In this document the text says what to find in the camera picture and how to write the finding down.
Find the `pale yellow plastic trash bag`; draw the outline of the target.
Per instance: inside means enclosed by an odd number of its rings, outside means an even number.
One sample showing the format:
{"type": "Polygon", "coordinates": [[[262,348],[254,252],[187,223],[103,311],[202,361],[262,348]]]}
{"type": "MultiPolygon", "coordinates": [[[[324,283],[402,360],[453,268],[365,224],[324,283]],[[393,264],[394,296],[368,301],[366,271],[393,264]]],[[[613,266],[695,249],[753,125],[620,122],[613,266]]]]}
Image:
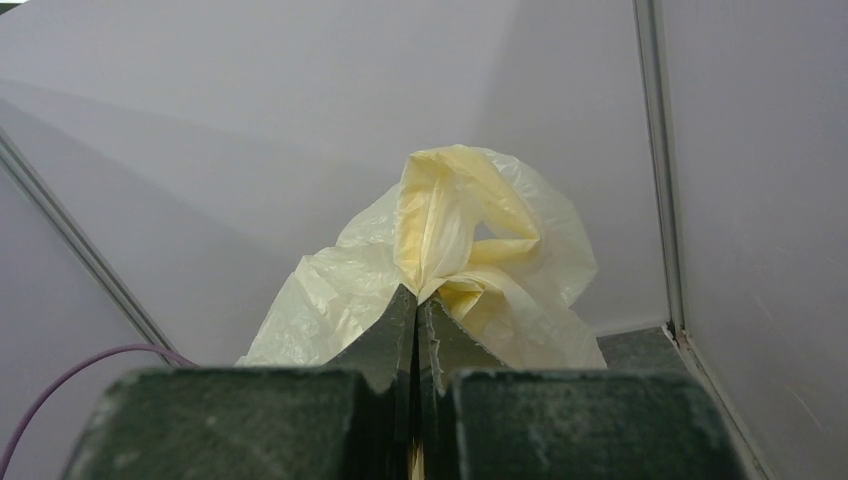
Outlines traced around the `pale yellow plastic trash bag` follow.
{"type": "Polygon", "coordinates": [[[596,272],[574,205],[532,167],[485,148],[421,150],[333,246],[301,258],[240,364],[324,364],[405,287],[418,303],[439,296],[511,367],[603,369],[572,308],[596,272]]]}

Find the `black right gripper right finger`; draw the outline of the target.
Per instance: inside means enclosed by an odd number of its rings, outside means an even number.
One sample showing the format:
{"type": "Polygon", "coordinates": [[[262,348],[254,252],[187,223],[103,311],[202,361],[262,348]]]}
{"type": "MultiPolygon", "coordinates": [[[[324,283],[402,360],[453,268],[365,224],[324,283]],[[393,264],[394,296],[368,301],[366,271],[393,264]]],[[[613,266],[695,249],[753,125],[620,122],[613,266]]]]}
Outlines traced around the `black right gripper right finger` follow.
{"type": "Polygon", "coordinates": [[[502,369],[506,364],[453,318],[439,296],[417,308],[417,342],[421,470],[425,479],[437,479],[456,463],[456,449],[448,445],[450,382],[463,369],[502,369]]]}

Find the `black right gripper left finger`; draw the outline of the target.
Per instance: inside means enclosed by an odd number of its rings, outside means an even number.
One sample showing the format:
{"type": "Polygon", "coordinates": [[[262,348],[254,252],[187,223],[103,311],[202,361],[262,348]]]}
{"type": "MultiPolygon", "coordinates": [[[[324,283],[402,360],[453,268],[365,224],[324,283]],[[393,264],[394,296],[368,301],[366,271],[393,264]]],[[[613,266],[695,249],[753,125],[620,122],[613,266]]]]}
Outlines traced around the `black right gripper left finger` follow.
{"type": "Polygon", "coordinates": [[[356,372],[367,385],[349,448],[356,479],[409,476],[415,432],[410,410],[416,309],[415,295],[398,286],[376,322],[324,364],[356,372]]]}

